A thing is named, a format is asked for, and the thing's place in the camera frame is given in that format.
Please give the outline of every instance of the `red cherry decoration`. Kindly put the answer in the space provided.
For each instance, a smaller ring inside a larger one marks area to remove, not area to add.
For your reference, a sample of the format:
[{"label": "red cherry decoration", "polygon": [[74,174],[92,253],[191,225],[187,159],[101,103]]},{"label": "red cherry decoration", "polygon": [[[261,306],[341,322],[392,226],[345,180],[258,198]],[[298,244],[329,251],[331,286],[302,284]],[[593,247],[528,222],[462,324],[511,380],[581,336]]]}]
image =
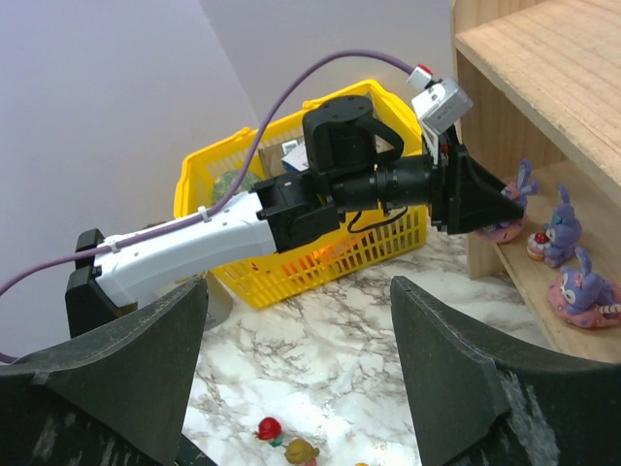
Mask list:
[{"label": "red cherry decoration", "polygon": [[544,245],[548,241],[550,241],[550,239],[543,231],[540,231],[537,235],[535,235],[535,243],[538,245]]}]

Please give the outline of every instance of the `red toy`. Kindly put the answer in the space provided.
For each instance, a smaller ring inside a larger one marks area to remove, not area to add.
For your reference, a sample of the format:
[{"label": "red toy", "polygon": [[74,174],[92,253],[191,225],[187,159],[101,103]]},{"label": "red toy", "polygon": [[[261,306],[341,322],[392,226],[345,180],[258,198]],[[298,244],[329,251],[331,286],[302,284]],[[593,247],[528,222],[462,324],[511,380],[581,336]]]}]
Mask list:
[{"label": "red toy", "polygon": [[545,234],[545,231],[539,231],[529,236],[526,244],[526,252],[533,260],[545,259],[545,250],[550,247],[550,239]]},{"label": "red toy", "polygon": [[265,417],[259,422],[259,431],[256,433],[259,440],[267,442],[272,447],[280,447],[282,445],[282,426],[273,417]]}]

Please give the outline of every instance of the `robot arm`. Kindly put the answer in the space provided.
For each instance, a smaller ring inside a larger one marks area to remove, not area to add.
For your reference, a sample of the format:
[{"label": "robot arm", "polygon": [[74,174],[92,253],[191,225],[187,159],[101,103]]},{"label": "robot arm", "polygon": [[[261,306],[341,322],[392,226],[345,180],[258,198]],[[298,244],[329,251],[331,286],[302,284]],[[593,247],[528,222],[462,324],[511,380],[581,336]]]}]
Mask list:
[{"label": "robot arm", "polygon": [[[106,243],[112,252],[77,264],[72,274],[65,295],[72,336],[112,320],[118,308],[148,304],[162,285],[307,245],[337,230],[348,212],[382,208],[389,216],[426,205],[432,225],[447,234],[523,217],[523,209],[502,194],[505,184],[457,139],[454,123],[472,106],[465,92],[452,79],[434,82],[422,67],[409,82],[419,91],[412,106],[423,130],[421,155],[402,157],[403,140],[373,117],[370,99],[339,97],[303,118],[308,170],[257,183],[213,217],[203,208],[204,221],[120,250],[116,242],[138,233],[82,234],[77,250]],[[376,137],[392,149],[377,153]],[[81,316],[85,307],[101,309],[99,320],[72,325],[72,314]]]},{"label": "robot arm", "polygon": [[[96,256],[94,266],[99,272],[95,281],[119,308],[147,304],[161,286],[222,264],[276,252],[268,222],[256,215],[260,210],[256,193],[238,194],[226,209],[205,216],[200,223]],[[116,242],[134,234],[108,237],[104,243],[114,250]]]}]

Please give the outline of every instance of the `green object in basket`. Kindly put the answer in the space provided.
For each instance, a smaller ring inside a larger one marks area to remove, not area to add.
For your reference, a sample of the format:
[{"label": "green object in basket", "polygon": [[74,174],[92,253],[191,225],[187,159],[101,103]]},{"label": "green object in basket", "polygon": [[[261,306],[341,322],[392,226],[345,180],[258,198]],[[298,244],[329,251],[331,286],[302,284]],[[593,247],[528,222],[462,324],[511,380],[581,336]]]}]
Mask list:
[{"label": "green object in basket", "polygon": [[[220,199],[224,197],[226,191],[229,190],[231,185],[235,182],[237,177],[240,175],[240,170],[229,170],[225,172],[221,177],[219,177],[213,183],[213,192],[212,192],[212,204],[215,204]],[[261,177],[259,177],[254,172],[246,172],[244,179],[242,180],[242,184],[235,192],[239,194],[240,192],[250,190],[256,183],[261,181]]]}]

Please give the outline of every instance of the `wooden shelf board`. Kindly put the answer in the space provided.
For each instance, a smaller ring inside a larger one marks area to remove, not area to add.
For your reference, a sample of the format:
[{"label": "wooden shelf board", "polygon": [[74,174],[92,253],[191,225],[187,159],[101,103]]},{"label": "wooden shelf board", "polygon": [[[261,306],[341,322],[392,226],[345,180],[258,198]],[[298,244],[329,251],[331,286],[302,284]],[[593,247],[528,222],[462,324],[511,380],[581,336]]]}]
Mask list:
[{"label": "wooden shelf board", "polygon": [[620,29],[621,2],[548,0],[455,37],[456,49],[618,206]]},{"label": "wooden shelf board", "polygon": [[[604,362],[621,362],[621,326],[582,330],[556,317],[547,301],[548,286],[560,271],[532,260],[526,253],[526,240],[552,218],[560,203],[557,183],[563,183],[572,198],[576,216],[583,226],[578,245],[591,255],[594,272],[607,280],[621,283],[621,208],[580,175],[570,162],[560,162],[537,169],[531,177],[539,181],[539,194],[529,197],[529,223],[516,240],[495,246],[507,272],[531,310],[537,315],[550,343],[560,352]],[[577,258],[567,265],[579,267]]]}]

